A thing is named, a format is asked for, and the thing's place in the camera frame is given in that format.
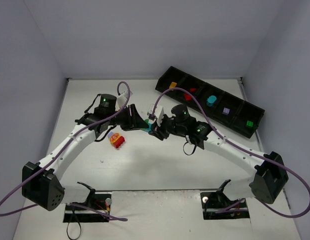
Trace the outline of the teal oval flower brick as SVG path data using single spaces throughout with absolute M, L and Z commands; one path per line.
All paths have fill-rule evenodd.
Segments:
M 215 102 L 217 101 L 217 97 L 215 95 L 210 95 L 207 99 L 206 99 L 206 105 L 208 107 L 212 107 Z

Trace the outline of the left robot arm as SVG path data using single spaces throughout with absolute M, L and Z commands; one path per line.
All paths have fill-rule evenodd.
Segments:
M 128 104 L 130 96 L 129 90 L 119 96 L 98 94 L 99 105 L 92 113 L 85 110 L 62 143 L 38 162 L 28 162 L 23 167 L 22 195 L 48 211 L 56 209 L 60 204 L 90 205 L 95 197 L 93 187 L 80 181 L 76 186 L 63 186 L 61 179 L 86 147 L 109 137 L 114 128 L 133 131 L 148 127 L 135 105 Z

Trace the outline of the yellow printed brick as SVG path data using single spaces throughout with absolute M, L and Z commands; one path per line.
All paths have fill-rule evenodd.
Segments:
M 170 85 L 169 85 L 169 88 L 175 88 L 177 86 L 177 83 L 176 82 L 171 82 Z

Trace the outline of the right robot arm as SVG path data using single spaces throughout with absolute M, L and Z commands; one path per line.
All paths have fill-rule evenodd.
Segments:
M 152 104 L 149 107 L 147 115 L 151 123 L 151 136 L 161 141 L 170 135 L 185 138 L 187 143 L 219 155 L 248 174 L 240 180 L 225 180 L 217 190 L 222 198 L 230 201 L 256 198 L 265 204 L 275 202 L 288 181 L 287 172 L 270 163 L 275 161 L 282 164 L 279 154 L 254 151 L 239 143 L 231 145 L 207 122 L 190 116 L 188 108 L 183 104 L 173 107 L 171 113 L 172 117 L 168 117 L 162 106 Z

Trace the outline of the lilac square brick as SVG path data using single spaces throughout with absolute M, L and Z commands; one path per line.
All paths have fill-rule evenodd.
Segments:
M 231 110 L 230 110 L 229 108 L 224 107 L 224 108 L 223 108 L 223 111 L 222 111 L 222 114 L 228 116 L 228 115 L 230 114 L 230 111 L 231 111 Z

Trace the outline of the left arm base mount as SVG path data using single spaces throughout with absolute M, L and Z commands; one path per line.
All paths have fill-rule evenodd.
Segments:
M 95 211 L 109 215 L 111 212 L 112 193 L 97 191 L 93 187 L 83 182 L 77 182 L 78 185 L 89 190 L 88 196 L 84 202 L 76 204 L 85 206 Z M 110 218 L 101 215 L 95 211 L 88 210 L 79 206 L 66 205 L 63 215 L 63 223 L 108 223 Z

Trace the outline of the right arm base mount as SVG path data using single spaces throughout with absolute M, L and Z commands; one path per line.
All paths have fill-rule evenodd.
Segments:
M 225 187 L 231 182 L 226 180 L 216 191 L 200 193 L 202 216 L 204 220 L 249 219 L 250 214 L 245 199 L 230 200 L 224 194 Z

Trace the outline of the red arch brick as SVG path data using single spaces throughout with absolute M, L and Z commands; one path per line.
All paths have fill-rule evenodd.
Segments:
M 184 99 L 186 100 L 186 101 L 191 101 L 192 100 L 192 97 L 190 96 L 190 95 L 188 95 L 188 94 L 184 94 Z

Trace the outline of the lilac yellow red brick stack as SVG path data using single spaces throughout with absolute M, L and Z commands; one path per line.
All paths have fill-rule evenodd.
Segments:
M 125 138 L 120 135 L 118 132 L 110 132 L 108 135 L 108 140 L 110 144 L 115 148 L 120 148 L 125 143 Z

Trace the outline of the green square brick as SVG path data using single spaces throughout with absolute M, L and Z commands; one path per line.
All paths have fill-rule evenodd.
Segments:
M 250 120 L 248 120 L 247 122 L 246 122 L 246 125 L 245 125 L 247 128 L 253 128 L 253 126 L 254 126 L 254 122 L 253 121 L 250 121 Z

